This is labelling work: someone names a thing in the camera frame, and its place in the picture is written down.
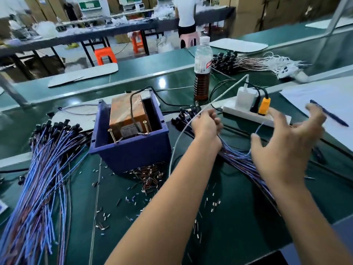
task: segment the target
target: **blue plastic box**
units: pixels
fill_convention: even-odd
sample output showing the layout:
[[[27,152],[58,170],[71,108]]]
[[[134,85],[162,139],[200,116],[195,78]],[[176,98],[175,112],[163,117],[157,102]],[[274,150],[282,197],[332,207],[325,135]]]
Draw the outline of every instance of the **blue plastic box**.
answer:
[[[99,154],[115,174],[170,160],[172,149],[168,136],[169,129],[152,91],[150,96],[152,109],[147,111],[148,117],[150,123],[154,117],[154,125],[160,124],[160,129],[148,135],[139,135],[111,144],[109,144],[111,136],[108,133],[110,105],[103,100],[99,101],[89,152]]]

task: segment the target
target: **forearm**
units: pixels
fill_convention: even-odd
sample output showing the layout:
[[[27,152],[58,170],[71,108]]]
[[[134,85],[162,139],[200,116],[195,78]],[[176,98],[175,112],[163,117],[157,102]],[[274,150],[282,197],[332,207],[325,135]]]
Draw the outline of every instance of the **forearm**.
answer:
[[[277,205],[303,264],[352,264],[350,253],[304,184],[274,189]]]
[[[209,141],[191,143],[106,264],[181,263],[218,151]]]

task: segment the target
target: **yellow plug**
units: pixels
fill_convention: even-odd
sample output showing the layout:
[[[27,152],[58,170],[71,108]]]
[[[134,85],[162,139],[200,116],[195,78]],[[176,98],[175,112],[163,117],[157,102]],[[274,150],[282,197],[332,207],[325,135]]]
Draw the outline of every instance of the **yellow plug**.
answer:
[[[259,115],[267,115],[268,108],[270,107],[271,99],[270,98],[263,98],[260,108],[259,108]]]

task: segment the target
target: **plastic bottle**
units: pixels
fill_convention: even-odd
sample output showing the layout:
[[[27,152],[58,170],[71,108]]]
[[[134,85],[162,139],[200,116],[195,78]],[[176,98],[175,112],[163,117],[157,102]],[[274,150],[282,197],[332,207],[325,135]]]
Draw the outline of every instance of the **plastic bottle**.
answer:
[[[210,37],[200,37],[200,45],[197,46],[195,54],[194,100],[201,101],[208,99],[212,57],[213,52],[210,47]]]

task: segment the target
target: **pink stool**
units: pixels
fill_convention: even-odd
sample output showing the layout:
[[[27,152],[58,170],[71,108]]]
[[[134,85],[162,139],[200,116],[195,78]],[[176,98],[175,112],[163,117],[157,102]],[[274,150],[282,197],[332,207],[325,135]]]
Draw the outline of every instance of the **pink stool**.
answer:
[[[189,33],[189,34],[182,34],[180,35],[180,47],[181,47],[181,42],[185,42],[186,48],[189,48],[191,46],[195,46],[197,44],[200,44],[200,37],[198,36],[197,32]]]

